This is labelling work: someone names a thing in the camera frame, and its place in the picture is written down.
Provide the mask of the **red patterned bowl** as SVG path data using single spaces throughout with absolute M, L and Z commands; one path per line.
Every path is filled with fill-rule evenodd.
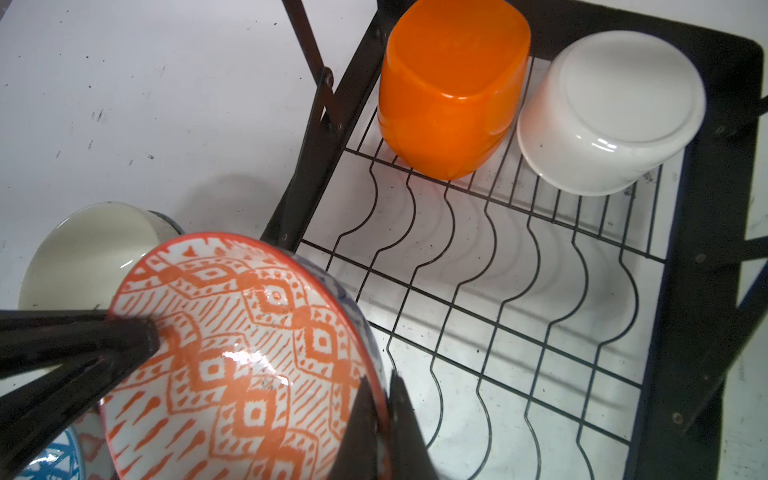
M 122 479 L 324 479 L 362 381 L 386 372 L 363 313 L 312 262 L 248 237 L 177 237 L 144 255 L 111 319 L 158 351 L 101 402 Z

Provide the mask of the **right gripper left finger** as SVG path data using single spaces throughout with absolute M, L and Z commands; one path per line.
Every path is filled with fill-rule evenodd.
M 12 479 L 160 347 L 148 318 L 104 310 L 1 313 L 1 377 L 42 376 L 1 396 L 1 476 Z

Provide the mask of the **white ceramic bowl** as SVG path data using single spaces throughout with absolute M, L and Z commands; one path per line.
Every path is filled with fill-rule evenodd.
M 603 196 L 683 151 L 705 111 L 703 80 L 679 49 L 648 34 L 607 31 L 557 55 L 525 102 L 516 137 L 543 180 Z

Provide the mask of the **orange plastic bowl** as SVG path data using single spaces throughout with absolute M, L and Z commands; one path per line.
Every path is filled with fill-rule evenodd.
M 525 17 L 501 0 L 420 0 L 398 20 L 379 88 L 383 139 L 438 180 L 477 170 L 500 146 L 522 95 Z

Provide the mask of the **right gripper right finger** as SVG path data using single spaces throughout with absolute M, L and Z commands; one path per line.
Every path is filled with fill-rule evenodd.
M 385 403 L 363 378 L 330 479 L 436 479 L 437 471 L 403 379 L 391 377 Z

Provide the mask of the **blue patterned bowl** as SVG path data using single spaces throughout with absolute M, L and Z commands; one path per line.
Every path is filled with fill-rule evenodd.
M 16 480 L 82 480 L 83 456 L 73 427 L 65 429 L 39 453 Z

